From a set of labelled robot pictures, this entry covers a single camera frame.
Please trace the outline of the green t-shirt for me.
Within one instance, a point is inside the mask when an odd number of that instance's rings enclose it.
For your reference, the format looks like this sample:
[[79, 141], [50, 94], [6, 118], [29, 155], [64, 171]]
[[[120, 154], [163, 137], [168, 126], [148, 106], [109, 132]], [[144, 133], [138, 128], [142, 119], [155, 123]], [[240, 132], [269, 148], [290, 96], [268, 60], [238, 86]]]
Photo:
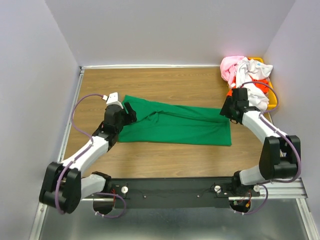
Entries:
[[137, 121], [119, 134], [119, 142], [231, 146], [229, 120], [219, 108], [173, 105], [126, 95]]

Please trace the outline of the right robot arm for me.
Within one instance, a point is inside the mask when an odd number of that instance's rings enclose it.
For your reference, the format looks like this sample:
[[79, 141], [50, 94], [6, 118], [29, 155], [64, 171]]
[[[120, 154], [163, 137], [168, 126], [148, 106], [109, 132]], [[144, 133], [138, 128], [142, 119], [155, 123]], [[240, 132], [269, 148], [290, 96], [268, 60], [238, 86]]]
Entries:
[[256, 106], [250, 106], [248, 89], [233, 88], [220, 114], [239, 123], [262, 142], [258, 165], [233, 174], [230, 191], [242, 196], [257, 184], [290, 183], [301, 174], [301, 141], [276, 128]]

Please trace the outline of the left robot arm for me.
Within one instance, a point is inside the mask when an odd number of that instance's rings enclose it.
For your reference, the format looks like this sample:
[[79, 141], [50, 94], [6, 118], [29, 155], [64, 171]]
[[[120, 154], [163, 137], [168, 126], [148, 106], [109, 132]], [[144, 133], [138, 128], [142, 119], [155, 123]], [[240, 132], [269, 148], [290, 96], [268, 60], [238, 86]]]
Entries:
[[136, 121], [137, 114], [129, 102], [108, 104], [104, 120], [89, 141], [61, 163], [48, 165], [39, 193], [40, 203], [56, 208], [61, 214], [71, 214], [80, 200], [93, 194], [101, 198], [111, 194], [111, 176], [96, 171], [84, 177], [83, 173], [116, 144], [125, 126]]

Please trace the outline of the orange t-shirt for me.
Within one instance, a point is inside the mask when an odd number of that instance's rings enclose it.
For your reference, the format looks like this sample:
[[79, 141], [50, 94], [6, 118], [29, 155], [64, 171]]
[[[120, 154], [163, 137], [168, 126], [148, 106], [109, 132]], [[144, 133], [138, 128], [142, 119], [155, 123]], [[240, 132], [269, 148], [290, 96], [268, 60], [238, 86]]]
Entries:
[[[265, 96], [268, 96], [269, 94], [269, 82], [266, 79], [262, 79], [262, 80], [256, 80], [256, 79], [252, 79], [253, 80], [253, 85], [258, 88], [259, 90], [261, 90]], [[232, 96], [232, 89], [236, 87], [236, 77], [233, 78], [229, 91], [227, 92], [227, 96]]]

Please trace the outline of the yellow plastic bin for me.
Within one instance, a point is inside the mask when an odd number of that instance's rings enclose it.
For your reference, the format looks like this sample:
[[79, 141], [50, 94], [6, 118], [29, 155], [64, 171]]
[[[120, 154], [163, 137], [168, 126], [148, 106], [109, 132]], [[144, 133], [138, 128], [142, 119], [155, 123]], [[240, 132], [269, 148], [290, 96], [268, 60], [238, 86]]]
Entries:
[[[268, 91], [268, 96], [267, 96], [268, 100], [269, 100], [269, 104], [267, 106], [266, 112], [270, 112], [270, 111], [272, 111], [272, 110], [277, 108], [277, 106], [278, 106], [278, 97], [277, 97], [276, 93], [274, 92], [273, 85], [272, 85], [272, 83], [270, 81], [270, 76], [266, 80], [268, 80], [268, 83], [269, 83], [269, 85], [268, 85], [269, 91]], [[235, 88], [245, 88], [244, 85], [245, 84], [249, 84], [249, 83], [250, 82], [245, 82], [240, 87], [235, 87]]]

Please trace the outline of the white t-shirt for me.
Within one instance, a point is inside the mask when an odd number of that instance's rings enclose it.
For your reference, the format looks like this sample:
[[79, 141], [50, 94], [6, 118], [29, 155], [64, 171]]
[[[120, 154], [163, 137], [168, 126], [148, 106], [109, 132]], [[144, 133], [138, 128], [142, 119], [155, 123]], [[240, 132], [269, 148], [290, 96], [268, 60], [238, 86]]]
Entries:
[[261, 112], [268, 108], [269, 99], [266, 94], [259, 88], [259, 84], [252, 83], [254, 80], [266, 80], [273, 70], [273, 65], [264, 64], [254, 59], [244, 57], [237, 63], [235, 84], [239, 88], [243, 83], [247, 88], [248, 101], [250, 106], [257, 107]]

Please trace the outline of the pink t-shirt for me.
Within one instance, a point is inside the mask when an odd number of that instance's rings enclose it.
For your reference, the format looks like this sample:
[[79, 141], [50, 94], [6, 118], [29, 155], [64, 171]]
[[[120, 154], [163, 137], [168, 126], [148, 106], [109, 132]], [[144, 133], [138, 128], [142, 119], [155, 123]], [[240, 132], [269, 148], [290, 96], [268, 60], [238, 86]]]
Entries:
[[242, 55], [224, 57], [220, 63], [220, 73], [223, 80], [229, 85], [232, 84], [238, 62], [244, 58]]

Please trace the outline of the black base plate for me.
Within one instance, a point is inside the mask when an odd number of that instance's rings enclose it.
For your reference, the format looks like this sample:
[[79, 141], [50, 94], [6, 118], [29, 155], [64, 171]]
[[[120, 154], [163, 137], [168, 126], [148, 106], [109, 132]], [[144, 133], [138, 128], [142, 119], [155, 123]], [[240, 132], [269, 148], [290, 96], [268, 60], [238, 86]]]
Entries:
[[101, 213], [129, 209], [229, 208], [232, 198], [244, 206], [258, 197], [253, 186], [234, 189], [231, 177], [114, 178], [111, 189], [122, 197], [91, 194]]

